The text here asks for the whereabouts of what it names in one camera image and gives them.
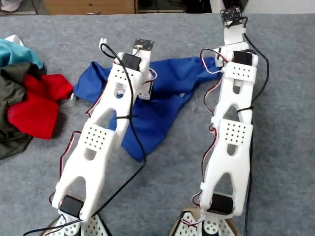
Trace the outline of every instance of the wooden cabinet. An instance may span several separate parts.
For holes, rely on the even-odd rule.
[[[134,14],[136,0],[44,0],[50,15]]]

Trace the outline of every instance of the white cloth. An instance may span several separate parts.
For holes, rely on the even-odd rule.
[[[2,11],[16,11],[23,0],[1,0]]]
[[[19,44],[20,46],[24,46],[23,42],[20,40],[20,38],[17,35],[11,35],[8,38],[5,38],[6,41],[10,41],[12,43]]]

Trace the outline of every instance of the teal cloth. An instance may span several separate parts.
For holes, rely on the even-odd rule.
[[[31,62],[36,64],[39,69],[44,66],[44,63],[31,49],[0,38],[0,68],[19,62]]]

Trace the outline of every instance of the circuit board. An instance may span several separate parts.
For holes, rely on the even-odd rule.
[[[240,7],[236,6],[233,8],[225,9],[220,11],[223,26],[228,27],[229,24],[231,24],[233,21],[239,21],[235,22],[234,25],[240,25],[242,24],[242,13]]]
[[[133,45],[133,49],[141,49],[145,51],[151,51],[154,45],[154,41],[146,39],[136,39]]]

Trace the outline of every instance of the dark green cloth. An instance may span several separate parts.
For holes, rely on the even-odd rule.
[[[8,106],[20,103],[25,97],[24,76],[31,74],[40,79],[41,73],[35,64],[17,63],[0,69],[0,160],[23,152],[32,136],[20,132],[7,122]]]

